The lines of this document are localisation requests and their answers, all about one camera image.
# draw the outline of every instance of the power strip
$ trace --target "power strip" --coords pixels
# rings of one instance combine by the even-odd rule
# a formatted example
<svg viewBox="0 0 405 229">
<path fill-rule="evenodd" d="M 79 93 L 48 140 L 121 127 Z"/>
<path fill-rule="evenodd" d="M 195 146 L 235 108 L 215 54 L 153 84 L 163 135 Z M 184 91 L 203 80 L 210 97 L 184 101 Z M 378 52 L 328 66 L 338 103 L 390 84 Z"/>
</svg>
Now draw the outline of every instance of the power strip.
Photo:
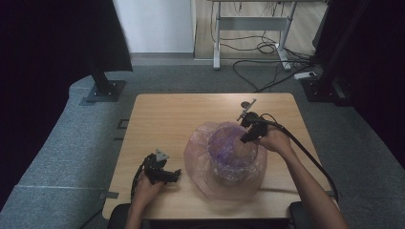
<svg viewBox="0 0 405 229">
<path fill-rule="evenodd" d="M 309 78 L 309 77 L 313 77 L 313 76 L 316 76 L 316 73 L 314 73 L 314 72 L 297 73 L 294 75 L 294 79 L 298 80 L 298 79 Z"/>
</svg>

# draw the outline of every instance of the plastic bag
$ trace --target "plastic bag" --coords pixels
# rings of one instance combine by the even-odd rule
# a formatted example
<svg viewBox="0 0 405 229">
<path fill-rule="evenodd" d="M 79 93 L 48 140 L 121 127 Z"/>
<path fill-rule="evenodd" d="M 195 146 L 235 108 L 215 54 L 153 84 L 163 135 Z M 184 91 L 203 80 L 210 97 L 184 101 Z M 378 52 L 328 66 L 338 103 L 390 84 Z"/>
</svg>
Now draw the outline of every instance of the plastic bag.
<svg viewBox="0 0 405 229">
<path fill-rule="evenodd" d="M 262 185 L 267 150 L 240 141 L 246 132 L 238 123 L 207 122 L 190 137 L 185 169 L 208 198 L 250 198 Z"/>
</svg>

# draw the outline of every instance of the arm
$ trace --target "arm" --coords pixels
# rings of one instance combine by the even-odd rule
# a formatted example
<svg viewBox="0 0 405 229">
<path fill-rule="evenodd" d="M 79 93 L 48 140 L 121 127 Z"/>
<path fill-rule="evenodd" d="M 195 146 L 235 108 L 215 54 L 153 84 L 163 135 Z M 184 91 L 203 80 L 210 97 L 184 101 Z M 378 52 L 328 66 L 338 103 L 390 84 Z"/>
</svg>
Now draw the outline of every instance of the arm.
<svg viewBox="0 0 405 229">
<path fill-rule="evenodd" d="M 139 229 L 142 222 L 142 213 L 146 205 L 159 193 L 163 182 L 151 184 L 149 178 L 142 172 L 139 176 L 137 190 L 131 207 L 128 211 L 128 218 L 125 229 Z"/>
<path fill-rule="evenodd" d="M 337 206 L 301 163 L 284 133 L 268 126 L 267 135 L 260 138 L 258 143 L 284 159 L 315 228 L 348 228 Z"/>
</svg>

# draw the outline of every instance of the black cable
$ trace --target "black cable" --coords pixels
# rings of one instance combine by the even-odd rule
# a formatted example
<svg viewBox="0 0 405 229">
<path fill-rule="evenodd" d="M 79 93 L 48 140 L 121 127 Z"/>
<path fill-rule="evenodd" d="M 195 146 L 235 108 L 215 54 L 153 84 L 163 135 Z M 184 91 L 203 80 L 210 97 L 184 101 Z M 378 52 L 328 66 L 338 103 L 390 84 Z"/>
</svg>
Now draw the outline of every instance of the black cable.
<svg viewBox="0 0 405 229">
<path fill-rule="evenodd" d="M 137 172 L 134 175 L 134 179 L 132 180 L 131 201 L 132 201 L 132 199 L 134 199 L 135 191 L 137 190 L 137 185 L 138 185 L 138 181 L 139 181 L 139 176 L 140 176 L 140 173 L 143 171 L 143 167 L 145 166 L 145 160 L 146 159 L 144 159 L 142 164 L 139 165 L 139 168 L 138 168 Z"/>
<path fill-rule="evenodd" d="M 311 61 L 312 60 L 312 55 L 303 54 L 303 53 L 299 53 L 299 52 L 293 52 L 292 50 L 290 50 L 288 48 L 284 48 L 284 49 L 291 56 L 295 56 L 295 57 L 297 57 L 299 59 L 306 60 L 306 61 Z"/>
<path fill-rule="evenodd" d="M 256 122 L 262 122 L 271 126 L 274 126 L 278 128 L 280 131 L 282 131 L 285 135 L 287 135 L 303 152 L 304 154 L 307 155 L 307 157 L 312 161 L 312 163 L 318 168 L 319 171 L 327 178 L 328 182 L 330 183 L 330 187 L 333 190 L 333 196 L 336 202 L 339 202 L 339 195 L 336 189 L 336 186 L 334 185 L 334 182 L 328 172 L 322 168 L 321 164 L 316 161 L 316 159 L 310 154 L 310 152 L 301 144 L 301 142 L 289 131 L 284 127 L 283 125 L 280 125 L 276 122 L 268 121 L 268 120 L 255 120 Z"/>
<path fill-rule="evenodd" d="M 273 87 L 273 86 L 275 86 L 275 85 L 277 85 L 277 84 L 280 84 L 280 83 L 282 83 L 282 82 L 284 82 L 284 81 L 290 79 L 291 77 L 293 77 L 296 73 L 299 73 L 300 71 L 302 71 L 302 70 L 304 70 L 304 69 L 306 69 L 306 68 L 309 68 L 309 67 L 311 67 L 311 65 L 307 65 L 307 66 L 304 67 L 304 68 L 298 69 L 297 71 L 295 71 L 294 73 L 290 74 L 290 75 L 287 76 L 286 78 L 284 78 L 284 79 L 282 79 L 282 80 L 280 80 L 280 81 L 278 81 L 278 82 L 274 82 L 274 83 L 272 83 L 272 84 L 270 84 L 270 85 L 264 86 L 263 88 L 261 88 L 261 89 L 259 89 L 259 90 L 256 90 L 254 93 L 260 93 L 260 92 L 262 92 L 262 91 L 265 90 L 265 89 L 269 89 L 269 88 L 271 88 L 271 87 Z"/>
<path fill-rule="evenodd" d="M 212 4 L 211 4 L 210 31 L 211 31 L 211 39 L 212 39 L 212 41 L 213 41 L 214 43 L 216 43 L 217 41 L 214 39 L 213 30 L 212 30 L 212 29 L 213 29 L 213 28 L 212 28 L 212 21 L 213 21 L 212 18 L 213 18 L 213 15 L 214 15 L 214 2 L 212 2 Z M 271 53 L 274 53 L 275 51 L 277 51 L 277 49 L 273 48 L 273 47 L 275 46 L 276 42 L 275 42 L 274 40 L 272 40 L 272 39 L 266 37 L 265 34 L 266 34 L 266 32 L 264 32 L 264 34 L 261 35 L 261 36 L 259 36 L 259 35 L 250 35 L 250 36 L 236 37 L 236 38 L 221 38 L 221 37 L 220 37 L 220 40 L 228 40 L 228 41 L 231 41 L 231 40 L 242 40 L 242 39 L 249 39 L 249 38 L 261 38 L 261 39 L 262 39 L 262 43 L 259 43 L 259 44 L 257 45 L 257 47 L 256 47 L 256 48 L 253 48 L 253 49 L 245 49 L 245 50 L 242 50 L 242 49 L 237 49 L 237 48 L 234 48 L 234 47 L 229 46 L 229 45 L 226 45 L 226 44 L 220 44 L 220 45 L 221 45 L 221 46 L 228 47 L 229 49 L 232 49 L 232 50 L 235 50 L 235 51 L 240 51 L 240 52 L 249 52 L 249 51 L 256 51 L 256 50 L 257 50 L 257 51 L 259 51 L 259 52 L 261 52 L 261 53 L 263 53 L 263 54 L 271 54 Z M 270 48 L 272 49 L 272 51 L 271 51 L 271 52 L 264 52 L 264 51 L 262 51 L 262 48 L 264 48 L 264 47 L 270 47 Z"/>
<path fill-rule="evenodd" d="M 94 215 L 92 215 L 87 221 L 85 221 L 79 228 L 83 229 L 92 219 L 94 219 L 98 214 L 102 212 L 102 208 L 98 210 Z"/>
<path fill-rule="evenodd" d="M 237 61 L 232 65 L 233 72 L 235 72 L 235 74 L 237 74 L 240 78 L 242 78 L 242 80 L 244 80 L 246 83 L 248 83 L 254 89 L 259 90 L 259 88 L 256 85 L 254 85 L 254 83 L 252 83 L 250 80 L 244 78 L 241 74 L 238 73 L 238 71 L 236 71 L 235 66 L 236 66 L 236 64 L 238 64 L 240 62 L 242 62 L 242 61 Z"/>
<path fill-rule="evenodd" d="M 269 113 L 264 113 L 264 114 L 260 115 L 260 117 L 263 117 L 263 115 L 268 115 L 268 116 L 270 116 L 271 118 L 273 118 L 274 122 L 277 123 L 277 120 L 274 118 L 273 115 L 271 115 L 271 114 L 269 114 Z"/>
<path fill-rule="evenodd" d="M 241 15 L 237 10 L 236 10 L 236 3 L 233 2 L 233 7 L 235 8 L 235 12 L 238 13 L 238 15 Z"/>
<path fill-rule="evenodd" d="M 271 12 L 271 16 L 273 17 L 276 14 L 278 5 L 277 5 L 277 3 L 274 3 L 274 2 L 272 2 L 271 5 L 273 5 L 273 9 L 272 9 L 272 12 Z"/>
<path fill-rule="evenodd" d="M 275 74 L 274 74 L 273 80 L 271 80 L 269 83 L 265 84 L 265 86 L 274 84 L 274 83 L 276 82 L 277 75 L 283 71 L 283 69 L 282 69 L 281 71 L 277 72 L 277 69 L 278 69 L 278 67 L 280 66 L 280 64 L 283 64 L 283 63 L 280 62 L 280 63 L 276 66 L 276 70 L 275 70 Z"/>
<path fill-rule="evenodd" d="M 284 12 L 284 4 L 285 4 L 286 2 L 283 2 L 283 7 L 281 8 L 281 14 L 280 14 L 280 17 L 283 17 L 283 12 Z"/>
<path fill-rule="evenodd" d="M 270 4 L 270 2 L 267 2 L 267 3 L 266 3 L 266 6 L 265 6 L 265 8 L 263 9 L 262 13 L 260 13 L 260 16 L 259 16 L 259 17 L 262 17 L 263 13 L 267 10 L 269 4 Z"/>
</svg>

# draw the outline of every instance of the wooden table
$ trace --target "wooden table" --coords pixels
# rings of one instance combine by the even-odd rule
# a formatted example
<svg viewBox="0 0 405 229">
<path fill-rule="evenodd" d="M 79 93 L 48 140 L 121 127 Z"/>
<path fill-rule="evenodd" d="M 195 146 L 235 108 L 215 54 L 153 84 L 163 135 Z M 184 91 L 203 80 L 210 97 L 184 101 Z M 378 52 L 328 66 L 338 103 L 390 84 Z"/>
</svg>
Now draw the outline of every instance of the wooden table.
<svg viewBox="0 0 405 229">
<path fill-rule="evenodd" d="M 181 169 L 181 177 L 176 183 L 168 183 L 147 207 L 146 219 L 288 218 L 288 207 L 299 196 L 286 163 L 275 153 L 268 153 L 262 188 L 249 200 L 207 199 L 185 171 L 183 151 L 194 131 L 208 121 L 236 122 L 241 103 L 253 98 L 257 101 L 251 112 L 272 114 L 318 158 L 291 94 L 141 94 L 136 99 L 109 189 L 118 197 L 106 199 L 103 217 L 108 219 L 117 205 L 130 202 L 134 174 L 144 158 L 159 148 L 170 156 L 164 169 Z M 293 146 L 322 187 L 330 190 L 327 180 L 307 156 Z"/>
</svg>

